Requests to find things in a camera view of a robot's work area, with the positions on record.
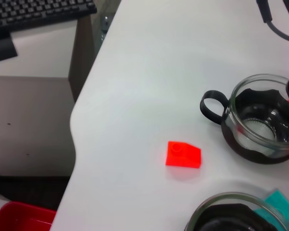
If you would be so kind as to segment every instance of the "red tray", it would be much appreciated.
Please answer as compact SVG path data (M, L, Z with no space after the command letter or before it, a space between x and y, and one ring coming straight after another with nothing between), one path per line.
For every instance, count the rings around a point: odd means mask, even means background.
M49 231L56 211L9 202L0 210L0 231Z

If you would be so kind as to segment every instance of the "black cable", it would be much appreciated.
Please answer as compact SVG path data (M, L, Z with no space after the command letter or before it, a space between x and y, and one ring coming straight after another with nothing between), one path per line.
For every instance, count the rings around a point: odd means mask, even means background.
M273 23L271 21L267 21L266 22L268 24L268 26L270 27L270 29L277 34L278 36L282 37L283 39L289 41L289 35L284 34L283 32L281 32L279 29L277 29Z

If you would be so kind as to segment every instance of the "red lego brick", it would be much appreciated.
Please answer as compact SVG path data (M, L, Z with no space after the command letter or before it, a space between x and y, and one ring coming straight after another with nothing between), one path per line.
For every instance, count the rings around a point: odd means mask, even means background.
M201 149L184 142L168 142L166 165L199 168Z

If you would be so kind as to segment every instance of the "keyboard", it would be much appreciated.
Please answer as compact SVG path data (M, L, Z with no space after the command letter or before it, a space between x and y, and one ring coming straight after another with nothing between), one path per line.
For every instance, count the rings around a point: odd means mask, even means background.
M93 0L0 0L0 30L43 26L96 12Z

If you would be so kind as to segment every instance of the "teal object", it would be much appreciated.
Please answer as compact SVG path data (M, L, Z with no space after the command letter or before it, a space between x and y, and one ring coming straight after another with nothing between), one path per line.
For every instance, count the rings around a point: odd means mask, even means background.
M265 200L269 205L273 206L276 210L280 212L289 222L289 201L286 197L279 191L276 190ZM274 225L278 231L284 231L279 222L266 210L256 209L255 212L260 215L262 218L266 219L269 223Z

